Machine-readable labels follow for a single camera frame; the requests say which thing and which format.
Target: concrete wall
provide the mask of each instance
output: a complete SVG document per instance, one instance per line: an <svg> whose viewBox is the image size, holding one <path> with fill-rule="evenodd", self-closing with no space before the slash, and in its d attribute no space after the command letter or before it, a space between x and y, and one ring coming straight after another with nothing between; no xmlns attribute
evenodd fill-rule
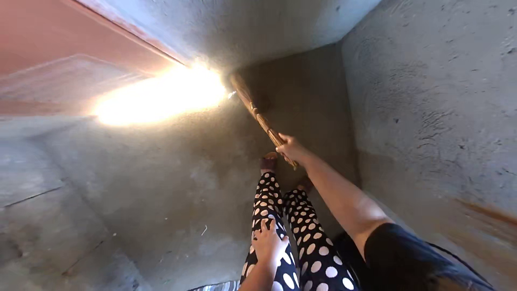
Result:
<svg viewBox="0 0 517 291"><path fill-rule="evenodd" d="M517 283L516 5L385 0L342 42L363 188L503 290Z"/></svg>
<svg viewBox="0 0 517 291"><path fill-rule="evenodd" d="M379 0L81 0L190 63L231 71L340 40Z"/></svg>

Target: sleeve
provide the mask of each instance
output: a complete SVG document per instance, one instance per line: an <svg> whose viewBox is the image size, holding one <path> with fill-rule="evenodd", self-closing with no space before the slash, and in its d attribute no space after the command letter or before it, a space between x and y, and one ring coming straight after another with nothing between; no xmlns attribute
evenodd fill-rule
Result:
<svg viewBox="0 0 517 291"><path fill-rule="evenodd" d="M384 290L493 290L393 223L370 234L364 259Z"/></svg>

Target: person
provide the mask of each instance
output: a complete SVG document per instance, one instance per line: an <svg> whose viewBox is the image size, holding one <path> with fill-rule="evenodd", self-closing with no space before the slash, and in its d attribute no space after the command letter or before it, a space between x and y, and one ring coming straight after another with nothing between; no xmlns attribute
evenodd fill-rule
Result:
<svg viewBox="0 0 517 291"><path fill-rule="evenodd" d="M253 203L251 247L240 290L359 290L346 253L338 254L317 220L307 197L312 186L353 239L379 289L493 290L489 283L462 271L395 224L372 199L294 137L280 136L286 144L277 152L303 166L308 178L282 195L275 174L276 152L262 158L262 176ZM298 248L299 280L284 216Z"/></svg>

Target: broom handle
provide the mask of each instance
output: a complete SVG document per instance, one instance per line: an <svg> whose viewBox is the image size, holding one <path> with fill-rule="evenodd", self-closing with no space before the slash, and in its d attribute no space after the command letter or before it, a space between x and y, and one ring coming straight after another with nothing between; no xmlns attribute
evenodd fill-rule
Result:
<svg viewBox="0 0 517 291"><path fill-rule="evenodd" d="M267 119L259 113L258 108L255 106L255 104L253 104L253 98L251 98L250 90L248 86L246 86L244 79L238 74L232 74L230 76L230 81L233 85L233 88L235 88L235 91L237 92L237 95L239 96L240 100L242 101L242 103L244 103L244 106L248 109L250 114L258 121L262 129L267 133L271 141L275 144L275 147L279 147L285 144L285 140L283 140L278 135L278 132L276 130L269 126L269 122L267 121ZM298 167L298 163L286 156L284 156L284 158L296 170L296 168Z"/></svg>

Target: leg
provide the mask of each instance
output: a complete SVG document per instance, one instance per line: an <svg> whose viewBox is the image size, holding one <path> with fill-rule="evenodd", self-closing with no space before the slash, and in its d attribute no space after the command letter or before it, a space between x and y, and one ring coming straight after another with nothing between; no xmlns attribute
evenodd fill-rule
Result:
<svg viewBox="0 0 517 291"><path fill-rule="evenodd" d="M318 222L306 192L300 189L286 193L284 211L298 246L303 291L358 290Z"/></svg>
<svg viewBox="0 0 517 291"><path fill-rule="evenodd" d="M260 229L261 220L267 220L266 225L269 226L271 219L274 218L278 224L277 234L283 238L285 226L282 222L283 217L283 199L280 196L280 185L276 181L275 173L266 172L262 174L255 192L255 201L253 203L253 231ZM246 262L242 269L240 282L244 282L248 274L257 263L255 249L250 247L250 252L246 258ZM272 290L299 290L298 277L296 276L296 267L293 254L291 253L291 245L288 245L283 258L277 268L275 280Z"/></svg>

